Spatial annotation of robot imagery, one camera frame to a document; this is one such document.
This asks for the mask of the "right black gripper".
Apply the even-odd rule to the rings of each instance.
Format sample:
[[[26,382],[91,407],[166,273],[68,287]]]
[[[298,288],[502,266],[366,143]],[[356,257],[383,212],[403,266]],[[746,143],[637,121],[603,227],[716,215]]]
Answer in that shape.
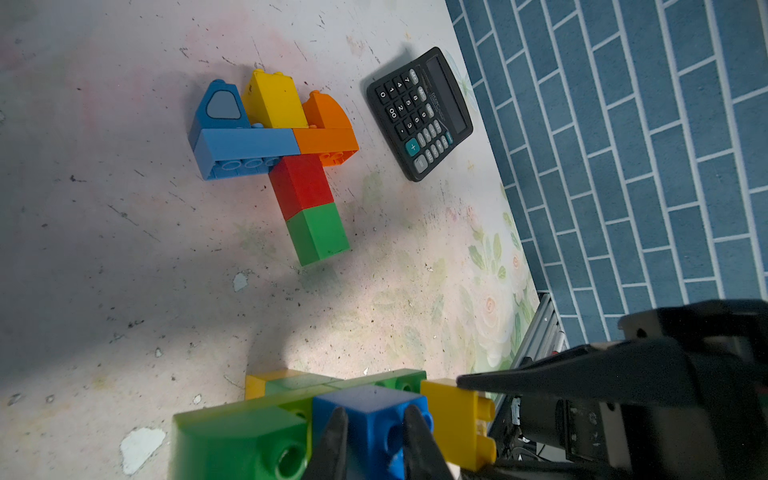
[[[498,460],[461,479],[762,479],[767,305],[711,300],[629,314],[624,339],[461,375],[517,395],[526,437],[562,462]]]

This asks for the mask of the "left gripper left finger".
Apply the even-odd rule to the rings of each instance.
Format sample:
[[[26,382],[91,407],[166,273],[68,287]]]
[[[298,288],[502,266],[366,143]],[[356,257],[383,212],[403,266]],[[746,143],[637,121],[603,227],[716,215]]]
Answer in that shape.
[[[336,407],[319,443],[304,470],[302,480],[345,480],[349,419],[343,407]]]

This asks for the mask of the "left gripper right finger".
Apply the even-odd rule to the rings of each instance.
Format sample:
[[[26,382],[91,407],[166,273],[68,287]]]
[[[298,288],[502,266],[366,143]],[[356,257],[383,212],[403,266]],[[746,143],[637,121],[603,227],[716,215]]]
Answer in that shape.
[[[406,408],[403,428],[405,478],[453,480],[448,464],[416,405]]]

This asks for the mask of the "small blue lego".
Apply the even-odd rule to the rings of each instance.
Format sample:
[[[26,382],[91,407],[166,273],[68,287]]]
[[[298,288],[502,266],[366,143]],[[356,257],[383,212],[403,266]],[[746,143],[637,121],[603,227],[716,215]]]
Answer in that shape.
[[[312,399],[312,453],[320,452],[322,434],[333,411],[341,407],[348,416],[347,477],[403,479],[403,421],[410,405],[433,430],[428,399],[415,392],[364,385],[318,395]]]
[[[213,80],[192,117],[188,140],[195,149],[203,129],[249,128],[250,123],[237,87],[222,79]]]

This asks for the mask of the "yellow lego bottom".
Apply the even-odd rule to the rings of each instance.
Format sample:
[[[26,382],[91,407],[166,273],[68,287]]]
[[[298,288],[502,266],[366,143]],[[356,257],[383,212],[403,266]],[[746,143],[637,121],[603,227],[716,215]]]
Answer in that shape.
[[[483,393],[458,388],[455,380],[423,380],[420,393],[433,417],[433,436],[449,463],[477,472],[497,459],[496,442],[487,436],[496,405]]]

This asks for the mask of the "yellow lego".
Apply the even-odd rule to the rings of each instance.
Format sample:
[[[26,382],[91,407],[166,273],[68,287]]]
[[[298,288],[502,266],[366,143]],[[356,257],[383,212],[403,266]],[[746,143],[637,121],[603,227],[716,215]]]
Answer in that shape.
[[[455,380],[423,380],[420,393],[433,417],[433,436],[449,463],[477,472],[497,459],[496,442],[487,436],[496,405],[483,393],[458,388]]]
[[[290,76],[256,69],[241,96],[251,124],[265,128],[307,128],[296,86]]]
[[[305,372],[292,369],[247,374],[245,376],[245,399],[253,400],[296,390],[296,382],[305,375]]]

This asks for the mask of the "small green lego bottom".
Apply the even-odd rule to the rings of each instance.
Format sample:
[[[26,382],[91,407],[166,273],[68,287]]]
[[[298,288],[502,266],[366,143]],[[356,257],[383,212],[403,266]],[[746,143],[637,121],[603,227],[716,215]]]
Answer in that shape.
[[[299,479],[306,420],[276,406],[224,407],[173,417],[170,479]]]

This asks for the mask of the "long green lego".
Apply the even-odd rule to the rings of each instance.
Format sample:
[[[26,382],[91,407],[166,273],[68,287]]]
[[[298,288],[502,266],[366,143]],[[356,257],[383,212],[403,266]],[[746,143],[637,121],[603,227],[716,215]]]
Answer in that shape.
[[[427,379],[425,371],[414,369],[400,369],[346,380],[308,372],[305,373],[306,375],[296,382],[296,390],[316,386],[330,386],[336,389],[345,389],[364,385],[376,385],[390,389],[419,393],[421,382]]]

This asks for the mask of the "long light blue lego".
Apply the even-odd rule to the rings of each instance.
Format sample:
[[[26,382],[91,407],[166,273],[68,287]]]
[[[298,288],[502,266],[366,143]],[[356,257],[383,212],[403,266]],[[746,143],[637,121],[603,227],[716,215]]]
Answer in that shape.
[[[210,181],[268,174],[300,149],[292,129],[202,129],[193,153],[202,178]]]

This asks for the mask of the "long lime lego brick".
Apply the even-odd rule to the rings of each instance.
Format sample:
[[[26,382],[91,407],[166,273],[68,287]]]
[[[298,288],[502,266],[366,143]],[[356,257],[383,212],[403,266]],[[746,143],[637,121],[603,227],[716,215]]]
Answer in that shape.
[[[219,443],[255,440],[276,433],[312,454],[312,401],[335,389],[318,385],[261,398],[188,411],[173,417],[172,445],[178,456],[211,452]]]

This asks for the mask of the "long orange lego brick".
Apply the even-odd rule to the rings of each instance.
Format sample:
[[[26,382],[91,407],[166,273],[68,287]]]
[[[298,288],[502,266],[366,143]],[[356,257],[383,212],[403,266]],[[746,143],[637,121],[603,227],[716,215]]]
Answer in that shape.
[[[293,133],[300,153],[317,155],[324,167],[341,165],[359,151],[350,128],[297,128]]]

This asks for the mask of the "small orange lego brick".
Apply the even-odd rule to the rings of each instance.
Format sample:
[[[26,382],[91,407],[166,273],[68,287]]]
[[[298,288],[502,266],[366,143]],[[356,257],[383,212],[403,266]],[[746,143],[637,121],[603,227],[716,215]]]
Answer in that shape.
[[[322,129],[351,129],[352,125],[342,107],[328,94],[318,90],[310,92],[302,104],[310,125]]]

